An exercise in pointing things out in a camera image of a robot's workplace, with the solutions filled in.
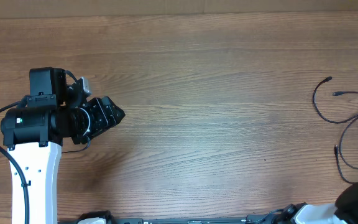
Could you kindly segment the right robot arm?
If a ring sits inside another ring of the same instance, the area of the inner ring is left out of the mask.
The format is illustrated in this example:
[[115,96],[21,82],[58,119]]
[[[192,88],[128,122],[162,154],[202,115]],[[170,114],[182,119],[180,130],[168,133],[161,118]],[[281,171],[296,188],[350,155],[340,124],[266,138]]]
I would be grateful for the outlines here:
[[358,182],[324,205],[291,205],[283,210],[274,223],[291,224],[358,224]]

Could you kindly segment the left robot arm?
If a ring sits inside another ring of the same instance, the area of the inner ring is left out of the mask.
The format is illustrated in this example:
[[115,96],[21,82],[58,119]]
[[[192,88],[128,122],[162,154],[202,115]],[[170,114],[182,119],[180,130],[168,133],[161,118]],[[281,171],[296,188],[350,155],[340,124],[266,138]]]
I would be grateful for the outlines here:
[[13,158],[12,222],[57,223],[57,175],[63,140],[89,146],[125,117],[112,100],[89,99],[87,79],[61,68],[33,68],[30,94],[1,121],[3,144]]

